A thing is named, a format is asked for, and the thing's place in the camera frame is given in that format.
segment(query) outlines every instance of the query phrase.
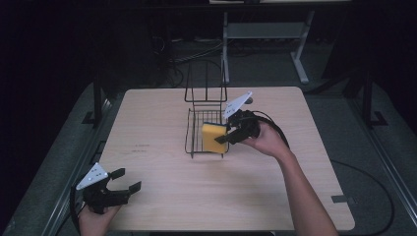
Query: hand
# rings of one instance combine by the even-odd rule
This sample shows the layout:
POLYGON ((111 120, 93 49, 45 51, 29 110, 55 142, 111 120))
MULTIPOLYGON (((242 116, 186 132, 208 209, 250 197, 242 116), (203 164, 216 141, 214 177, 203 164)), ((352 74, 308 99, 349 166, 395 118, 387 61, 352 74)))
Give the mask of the hand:
POLYGON ((257 149, 263 154, 275 157, 278 161, 292 154, 278 132, 269 124, 260 121, 261 132, 257 138, 248 138, 242 144, 257 149))
POLYGON ((114 215, 121 206, 111 206, 104 209, 104 214, 94 213, 89 206, 83 208, 79 215, 80 231, 83 236, 103 236, 114 215))

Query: wooden table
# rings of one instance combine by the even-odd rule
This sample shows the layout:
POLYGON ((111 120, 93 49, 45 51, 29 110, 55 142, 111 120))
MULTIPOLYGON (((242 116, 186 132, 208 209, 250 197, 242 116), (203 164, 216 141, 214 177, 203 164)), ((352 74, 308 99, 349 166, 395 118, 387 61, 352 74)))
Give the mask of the wooden table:
MULTIPOLYGON (((305 98, 298 88, 228 88, 229 100, 248 90, 254 102, 243 109, 269 115, 285 133, 307 178, 338 230, 354 227, 305 98)), ((195 88, 195 93, 202 91, 195 88)), ((142 181, 110 226, 129 231, 293 230, 277 162, 241 144, 228 153, 185 152, 188 110, 184 89, 126 92, 101 156, 107 171, 125 167, 110 190, 142 181)))

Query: sponge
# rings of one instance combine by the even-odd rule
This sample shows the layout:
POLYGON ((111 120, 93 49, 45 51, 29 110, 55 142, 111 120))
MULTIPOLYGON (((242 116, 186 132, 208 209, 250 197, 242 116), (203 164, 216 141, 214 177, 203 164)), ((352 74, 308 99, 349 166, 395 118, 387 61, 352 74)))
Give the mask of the sponge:
POLYGON ((226 143, 219 144, 215 138, 226 135, 226 126, 212 123, 204 123, 203 132, 203 150, 216 153, 226 152, 226 143))

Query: human arm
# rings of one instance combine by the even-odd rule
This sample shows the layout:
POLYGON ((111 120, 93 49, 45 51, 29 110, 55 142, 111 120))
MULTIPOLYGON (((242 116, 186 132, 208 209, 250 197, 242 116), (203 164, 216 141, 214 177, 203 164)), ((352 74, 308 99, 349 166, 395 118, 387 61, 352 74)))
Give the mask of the human arm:
POLYGON ((307 180, 295 154, 270 125, 260 122, 260 127, 257 138, 249 138, 242 143, 278 161, 297 235, 337 235, 328 212, 307 180))
POLYGON ((111 206, 104 209, 104 214, 94 213, 89 206, 85 206, 79 215, 80 232, 82 236, 103 236, 114 215, 121 206, 111 206))

